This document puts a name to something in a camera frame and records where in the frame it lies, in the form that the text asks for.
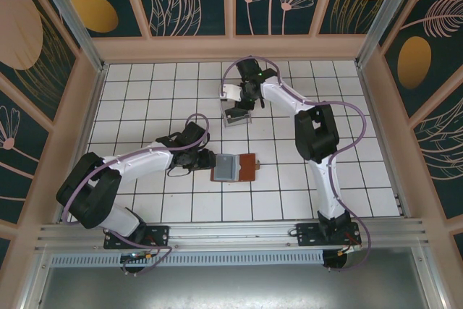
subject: vent grille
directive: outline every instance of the vent grille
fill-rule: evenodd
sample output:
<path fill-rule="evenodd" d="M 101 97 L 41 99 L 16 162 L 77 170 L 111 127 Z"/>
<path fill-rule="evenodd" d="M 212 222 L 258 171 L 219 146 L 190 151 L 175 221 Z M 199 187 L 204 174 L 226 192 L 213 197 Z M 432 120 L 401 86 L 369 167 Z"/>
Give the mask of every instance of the vent grille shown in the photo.
<path fill-rule="evenodd" d="M 120 267 L 122 254 L 62 254 L 54 255 L 52 268 L 74 267 Z M 145 266 L 156 262 L 158 256 L 148 260 L 136 260 L 127 267 Z M 227 253 L 173 253 L 159 266 L 251 266 L 272 264 L 320 264 L 323 263 L 322 250 L 262 251 Z"/>

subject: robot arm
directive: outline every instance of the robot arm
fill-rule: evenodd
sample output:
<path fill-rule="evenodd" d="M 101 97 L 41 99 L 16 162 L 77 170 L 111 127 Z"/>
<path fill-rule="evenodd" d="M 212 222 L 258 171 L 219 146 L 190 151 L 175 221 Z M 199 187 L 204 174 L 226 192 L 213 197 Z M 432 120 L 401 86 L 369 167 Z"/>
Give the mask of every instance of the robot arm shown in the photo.
<path fill-rule="evenodd" d="M 189 171 L 213 168 L 216 165 L 216 157 L 212 151 L 204 148 L 205 144 L 184 151 L 169 150 L 169 148 L 181 148 L 193 144 L 203 136 L 204 132 L 202 127 L 190 122 L 182 133 L 160 137 L 146 147 L 146 152 L 110 165 L 92 178 L 93 184 L 87 183 L 81 189 L 72 201 L 69 212 L 87 229 L 100 226 L 140 243 L 144 237 L 145 222 L 128 208 L 122 208 L 114 203 L 119 186 L 151 172 L 178 166 Z M 105 163 L 126 155 L 128 153 L 101 158 L 94 153 L 86 153 L 59 189 L 56 199 L 65 206 L 71 194 L 89 173 Z"/>
<path fill-rule="evenodd" d="M 317 185 L 320 230 L 326 239 L 330 239 L 338 229 L 351 222 L 350 215 L 339 204 L 331 189 L 328 178 L 328 160 L 337 151 L 339 135 L 330 106 L 310 106 L 300 103 L 290 90 L 301 99 L 306 99 L 295 90 L 279 83 L 276 72 L 272 69 L 262 71 L 254 59 L 247 59 L 237 64 L 242 76 L 240 86 L 224 85 L 221 99 L 234 100 L 234 108 L 225 111 L 228 117 L 242 116 L 254 109 L 255 101 L 271 101 L 288 115 L 294 116 L 295 145 L 303 157 L 309 161 Z M 336 159 L 331 163 L 334 186 L 340 193 L 336 174 Z"/>

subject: white tile floor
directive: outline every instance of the white tile floor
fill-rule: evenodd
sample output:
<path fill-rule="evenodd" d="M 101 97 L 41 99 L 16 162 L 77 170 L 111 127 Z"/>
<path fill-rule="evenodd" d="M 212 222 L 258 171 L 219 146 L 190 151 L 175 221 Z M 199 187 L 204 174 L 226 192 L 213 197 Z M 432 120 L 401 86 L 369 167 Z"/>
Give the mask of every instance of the white tile floor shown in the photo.
<path fill-rule="evenodd" d="M 209 180 L 209 171 L 186 177 L 156 172 L 120 187 L 119 205 L 133 209 L 150 223 L 316 217 L 316 186 L 310 167 L 295 148 L 292 118 L 268 103 L 264 109 L 258 106 L 254 110 L 252 124 L 222 127 L 217 95 L 219 79 L 229 64 L 111 65 L 88 150 L 110 156 L 146 146 L 157 137 L 182 131 L 185 119 L 197 111 L 211 122 L 209 149 L 257 154 L 262 166 L 256 181 L 221 184 Z M 317 101 L 348 101 L 370 114 L 353 62 L 277 64 L 286 83 L 302 95 Z M 239 78 L 235 67 L 229 77 Z M 334 113 L 340 146 L 345 146 L 359 135 L 362 122 L 343 106 L 335 106 Z M 398 216 L 370 117 L 366 136 L 356 148 L 338 157 L 342 195 L 360 216 Z"/>

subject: wiring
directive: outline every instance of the wiring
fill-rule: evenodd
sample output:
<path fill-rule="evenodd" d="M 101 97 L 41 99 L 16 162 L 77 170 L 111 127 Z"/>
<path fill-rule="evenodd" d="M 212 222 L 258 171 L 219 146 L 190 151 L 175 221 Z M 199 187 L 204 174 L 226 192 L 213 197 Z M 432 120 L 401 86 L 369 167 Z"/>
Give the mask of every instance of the wiring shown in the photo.
<path fill-rule="evenodd" d="M 84 178 L 84 180 L 82 180 L 82 182 L 76 187 L 74 192 L 69 197 L 69 200 L 67 201 L 66 205 L 64 206 L 64 210 L 63 210 L 63 214 L 62 214 L 62 219 L 63 219 L 64 223 L 65 224 L 79 224 L 78 221 L 77 222 L 68 222 L 69 208 L 71 207 L 72 202 L 74 202 L 74 199 L 79 194 L 81 189 L 85 186 L 85 184 L 87 184 L 90 181 L 90 178 L 94 177 L 97 173 L 101 172 L 103 169 L 108 168 L 109 166 L 112 166 L 113 164 L 120 163 L 120 161 L 124 161 L 126 159 L 138 156 L 138 155 L 143 154 L 143 153 L 152 153 L 154 151 L 169 151 L 169 152 L 183 151 L 183 150 L 187 150 L 189 148 L 195 147 L 196 145 L 199 145 L 204 140 L 206 140 L 208 138 L 208 133 L 209 133 L 209 120 L 208 120 L 208 118 L 206 116 L 204 116 L 203 114 L 199 114 L 199 113 L 192 114 L 192 115 L 190 115 L 188 117 L 187 121 L 185 122 L 185 126 L 187 126 L 188 122 L 193 117 L 200 117 L 200 118 L 205 120 L 205 132 L 195 142 L 193 142 L 193 143 L 191 143 L 189 145 L 186 145 L 186 146 L 179 147 L 179 148 L 165 148 L 165 147 L 152 148 L 152 147 L 148 146 L 147 148 L 142 148 L 140 150 L 136 150 L 136 151 L 133 151 L 131 153 L 128 153 L 127 155 L 120 156 L 120 157 L 118 157 L 118 158 L 116 158 L 116 159 L 114 159 L 112 161 L 108 161 L 107 163 L 104 163 L 103 165 L 99 166 L 98 168 L 92 170 L 92 172 L 89 173 L 89 175 L 87 175 Z M 148 247 L 147 245 L 142 245 L 142 244 L 137 244 L 136 242 L 132 242 L 132 241 L 128 240 L 127 238 L 124 238 L 120 234 L 116 233 L 115 231 L 109 230 L 109 232 L 112 233 L 115 237 L 117 237 L 122 242 L 125 242 L 126 244 L 131 245 L 131 246 L 136 247 L 136 248 L 157 250 L 158 253 L 161 250 L 166 250 L 166 253 L 164 255 L 162 255 L 155 263 L 153 263 L 151 266 L 145 267 L 143 270 L 137 272 L 137 274 L 139 274 L 139 275 L 144 274 L 144 273 L 150 271 L 151 269 L 155 268 L 160 262 L 164 261 L 164 259 L 172 252 L 172 247 L 170 247 L 168 245 L 166 245 L 166 246 Z"/>
<path fill-rule="evenodd" d="M 360 115 L 360 118 L 362 119 L 362 131 L 360 132 L 359 137 L 353 143 L 349 144 L 348 146 L 337 150 L 337 152 L 335 152 L 333 155 L 331 155 L 329 160 L 328 160 L 328 178 L 329 178 L 331 189 L 333 190 L 334 197 L 339 202 L 340 206 L 342 206 L 357 221 L 359 221 L 359 224 L 365 230 L 365 234 L 367 235 L 367 241 L 368 241 L 367 253 L 366 253 L 365 257 L 359 263 L 357 263 L 357 264 L 355 264 L 353 266 L 350 266 L 348 268 L 340 268 L 340 269 L 337 269 L 337 270 L 338 271 L 348 271 L 348 270 L 352 270 L 354 268 L 360 267 L 362 264 L 364 264 L 366 262 L 366 260 L 368 259 L 369 255 L 370 255 L 370 252 L 371 252 L 371 235 L 370 235 L 370 231 L 368 230 L 365 222 L 342 201 L 340 195 L 336 191 L 336 187 L 334 185 L 332 163 L 333 163 L 333 160 L 336 158 L 337 155 L 349 150 L 350 148 L 353 148 L 354 146 L 356 146 L 356 144 L 358 144 L 361 141 L 361 139 L 363 139 L 363 137 L 365 136 L 365 133 L 367 131 L 367 119 L 365 118 L 365 115 L 362 113 L 362 111 L 357 106 L 355 106 L 354 104 L 351 104 L 351 103 L 347 103 L 345 101 L 321 101 L 321 102 L 315 102 L 315 101 L 310 101 L 310 100 L 308 100 L 306 98 L 300 98 L 299 96 L 293 94 L 293 92 L 291 92 L 290 89 L 288 89 L 288 87 L 283 83 L 283 80 L 281 79 L 280 68 L 278 67 L 278 65 L 273 63 L 270 59 L 260 57 L 260 56 L 247 56 L 247 57 L 237 59 L 236 61 L 231 63 L 230 66 L 225 70 L 225 73 L 221 78 L 221 87 L 220 87 L 221 95 L 223 95 L 225 79 L 226 79 L 226 76 L 228 75 L 228 73 L 230 72 L 230 70 L 235 65 L 237 65 L 238 63 L 240 63 L 240 62 L 242 62 L 242 61 L 244 61 L 246 59 L 256 59 L 258 61 L 263 61 L 263 62 L 269 63 L 276 70 L 276 76 L 278 78 L 278 82 L 279 82 L 279 85 L 281 86 L 281 88 L 283 88 L 283 90 L 285 92 L 287 92 L 291 97 L 293 97 L 294 99 L 296 99 L 300 103 L 303 103 L 303 104 L 306 104 L 306 105 L 309 105 L 309 106 L 342 105 L 342 106 L 347 106 L 348 108 L 354 109 Z"/>

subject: enclosure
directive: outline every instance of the enclosure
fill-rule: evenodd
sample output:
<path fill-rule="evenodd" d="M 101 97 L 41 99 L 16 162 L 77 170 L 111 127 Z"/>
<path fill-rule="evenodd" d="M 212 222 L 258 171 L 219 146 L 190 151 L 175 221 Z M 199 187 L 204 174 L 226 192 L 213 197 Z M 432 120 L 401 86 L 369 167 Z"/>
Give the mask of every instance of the enclosure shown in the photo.
<path fill-rule="evenodd" d="M 0 3 L 3 308 L 463 308 L 462 0 Z M 221 78 L 232 66 L 239 84 L 249 55 L 303 97 L 365 115 L 336 158 L 371 233 L 361 268 L 328 272 L 324 248 L 289 233 L 320 205 L 291 115 L 257 103 L 250 123 L 224 127 Z M 140 149 L 194 113 L 214 153 L 256 153 L 255 181 L 160 171 L 119 187 L 115 203 L 169 227 L 174 248 L 124 277 L 127 252 L 66 225 L 56 193 L 83 154 Z M 352 144 L 362 117 L 333 113 L 339 147 Z"/>

